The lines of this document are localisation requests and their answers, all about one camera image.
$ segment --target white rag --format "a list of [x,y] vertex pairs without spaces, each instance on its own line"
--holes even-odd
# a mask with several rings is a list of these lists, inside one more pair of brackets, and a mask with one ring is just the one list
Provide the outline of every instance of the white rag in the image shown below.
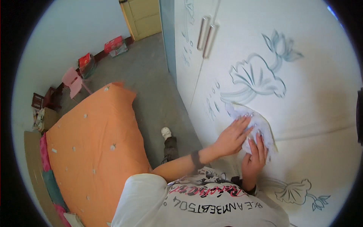
[[[273,155],[277,154],[277,149],[276,149],[275,141],[272,136],[270,125],[266,121],[266,119],[262,115],[260,115],[258,112],[248,108],[247,106],[238,105],[236,107],[236,109],[234,109],[231,104],[226,104],[225,108],[226,108],[226,111],[228,112],[228,114],[233,119],[236,119],[239,116],[244,116],[245,114],[253,113],[253,117],[251,118],[251,122],[249,123],[247,128],[250,128],[251,126],[255,125],[252,132],[250,133],[250,135],[253,136],[253,139],[255,142],[256,142],[256,133],[257,133],[258,129],[261,131],[262,136],[264,138],[264,144],[269,149],[266,162],[270,162],[271,157]],[[242,150],[245,151],[246,153],[251,154],[251,147],[248,143],[248,140],[245,140],[245,142],[243,142]]]

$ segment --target right hand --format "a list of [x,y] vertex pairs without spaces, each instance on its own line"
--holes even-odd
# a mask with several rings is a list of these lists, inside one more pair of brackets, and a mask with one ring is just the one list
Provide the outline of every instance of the right hand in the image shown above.
[[264,145],[263,137],[256,133],[257,145],[253,137],[247,138],[251,147],[251,154],[246,153],[242,160],[242,189],[250,191],[257,183],[257,177],[266,164],[268,149]]
[[218,157],[232,155],[242,149],[242,143],[252,131],[253,127],[246,130],[251,121],[251,116],[237,118],[228,126],[212,145],[216,150]]

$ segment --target yellow door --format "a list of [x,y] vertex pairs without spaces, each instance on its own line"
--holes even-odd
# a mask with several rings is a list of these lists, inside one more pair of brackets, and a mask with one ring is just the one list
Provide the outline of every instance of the yellow door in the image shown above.
[[135,41],[161,32],[158,0],[128,0],[120,5]]

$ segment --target black wristband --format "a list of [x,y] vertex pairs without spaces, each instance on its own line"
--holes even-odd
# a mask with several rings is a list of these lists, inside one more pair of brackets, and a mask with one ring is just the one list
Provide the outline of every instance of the black wristband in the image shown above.
[[194,171],[204,167],[204,164],[200,163],[199,160],[199,151],[193,151],[190,155],[192,157],[192,161],[195,166]]

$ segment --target white shoe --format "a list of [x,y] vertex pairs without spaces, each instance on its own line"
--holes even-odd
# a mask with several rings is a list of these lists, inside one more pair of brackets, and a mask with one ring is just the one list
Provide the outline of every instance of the white shoe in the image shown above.
[[164,127],[161,129],[161,135],[166,140],[167,138],[171,137],[171,131],[168,127]]

